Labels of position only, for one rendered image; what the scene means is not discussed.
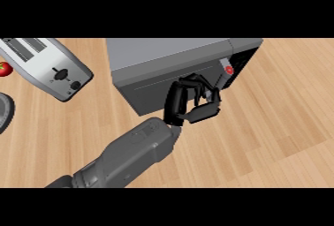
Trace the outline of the silver toaster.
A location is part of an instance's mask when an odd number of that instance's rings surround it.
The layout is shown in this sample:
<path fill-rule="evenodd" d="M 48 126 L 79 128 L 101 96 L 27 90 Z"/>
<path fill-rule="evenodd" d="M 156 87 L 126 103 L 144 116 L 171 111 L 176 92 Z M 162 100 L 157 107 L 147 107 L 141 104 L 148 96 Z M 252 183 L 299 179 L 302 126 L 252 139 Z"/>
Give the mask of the silver toaster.
<path fill-rule="evenodd" d="M 0 38 L 0 56 L 24 79 L 63 102 L 94 79 L 94 72 L 55 38 Z"/>

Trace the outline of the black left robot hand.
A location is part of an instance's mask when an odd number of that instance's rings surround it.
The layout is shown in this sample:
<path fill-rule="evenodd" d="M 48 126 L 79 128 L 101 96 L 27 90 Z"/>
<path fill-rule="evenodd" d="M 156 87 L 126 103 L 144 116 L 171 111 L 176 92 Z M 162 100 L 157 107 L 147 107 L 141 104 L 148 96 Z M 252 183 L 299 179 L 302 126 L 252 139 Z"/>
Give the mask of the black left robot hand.
<path fill-rule="evenodd" d="M 196 107 L 187 111 L 190 89 L 196 90 Z M 182 126 L 185 120 L 194 124 L 218 115 L 219 105 L 219 88 L 210 85 L 202 74 L 193 73 L 172 84 L 165 103 L 163 121 L 175 126 Z"/>

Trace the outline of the grey milk carton red dot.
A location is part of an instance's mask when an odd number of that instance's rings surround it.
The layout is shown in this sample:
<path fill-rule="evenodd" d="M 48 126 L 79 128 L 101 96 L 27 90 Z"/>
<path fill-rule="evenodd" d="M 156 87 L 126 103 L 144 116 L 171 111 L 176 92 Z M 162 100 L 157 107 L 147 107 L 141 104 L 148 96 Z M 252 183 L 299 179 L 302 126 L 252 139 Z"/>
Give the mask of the grey milk carton red dot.
<path fill-rule="evenodd" d="M 222 75 L 219 77 L 216 87 L 219 89 L 224 89 L 224 86 L 227 85 L 228 80 L 234 75 L 234 67 L 233 67 L 231 62 L 227 58 L 221 59 L 219 62 L 221 62 L 222 67 L 224 67 L 224 72 L 222 72 Z"/>

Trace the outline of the grey microwave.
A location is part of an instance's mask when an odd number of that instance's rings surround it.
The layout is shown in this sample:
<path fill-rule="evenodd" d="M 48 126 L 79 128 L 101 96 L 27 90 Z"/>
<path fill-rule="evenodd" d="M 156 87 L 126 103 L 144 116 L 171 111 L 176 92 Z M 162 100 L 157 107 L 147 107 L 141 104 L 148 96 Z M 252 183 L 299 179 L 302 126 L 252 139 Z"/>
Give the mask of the grey microwave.
<path fill-rule="evenodd" d="M 262 38 L 108 38 L 113 83 L 137 113 L 163 109 L 172 83 L 193 73 L 216 86 L 224 58 L 234 67 L 230 88 L 262 43 Z"/>

